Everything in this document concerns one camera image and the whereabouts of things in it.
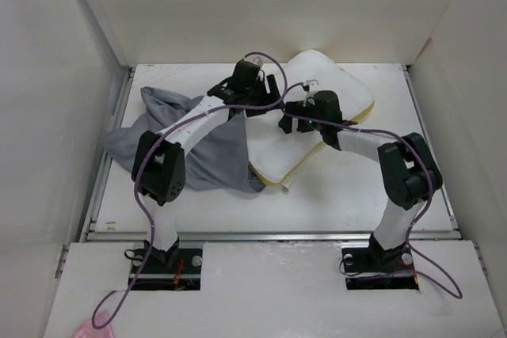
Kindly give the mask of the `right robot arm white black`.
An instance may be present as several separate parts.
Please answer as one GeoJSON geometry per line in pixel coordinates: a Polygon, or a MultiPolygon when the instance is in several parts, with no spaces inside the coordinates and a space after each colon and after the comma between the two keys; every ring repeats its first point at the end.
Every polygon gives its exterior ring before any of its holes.
{"type": "Polygon", "coordinates": [[[286,134],[317,131],[322,141],[357,154],[380,167],[387,205],[368,245],[342,251],[348,276],[406,272],[414,267],[409,235],[418,212],[429,204],[443,179],[425,139],[418,133],[362,129],[344,118],[337,94],[322,90],[284,106],[279,122],[286,134]]]}

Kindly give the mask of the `grey pillowcase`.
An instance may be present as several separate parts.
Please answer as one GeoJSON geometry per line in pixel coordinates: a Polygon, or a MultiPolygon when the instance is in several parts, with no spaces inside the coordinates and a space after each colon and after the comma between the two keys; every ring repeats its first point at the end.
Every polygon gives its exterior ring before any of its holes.
{"type": "MultiPolygon", "coordinates": [[[[108,137],[111,158],[129,173],[141,134],[177,122],[202,99],[147,86],[140,95],[145,112],[130,127],[118,128],[108,137]]],[[[185,158],[185,175],[186,185],[194,191],[229,188],[254,194],[264,190],[265,185],[250,170],[243,114],[218,126],[193,147],[185,158]]]]}

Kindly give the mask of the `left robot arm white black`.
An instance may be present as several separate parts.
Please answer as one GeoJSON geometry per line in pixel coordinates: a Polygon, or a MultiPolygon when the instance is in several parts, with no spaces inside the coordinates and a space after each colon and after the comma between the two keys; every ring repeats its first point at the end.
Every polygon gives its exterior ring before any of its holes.
{"type": "Polygon", "coordinates": [[[160,207],[173,202],[185,186],[186,158],[195,146],[237,115],[259,116],[281,108],[284,95],[275,77],[263,71],[265,57],[249,53],[178,121],[157,132],[145,131],[139,138],[131,177],[134,199],[149,223],[143,262],[150,260],[161,272],[176,266],[178,238],[158,236],[156,217],[142,198],[160,207]]]}

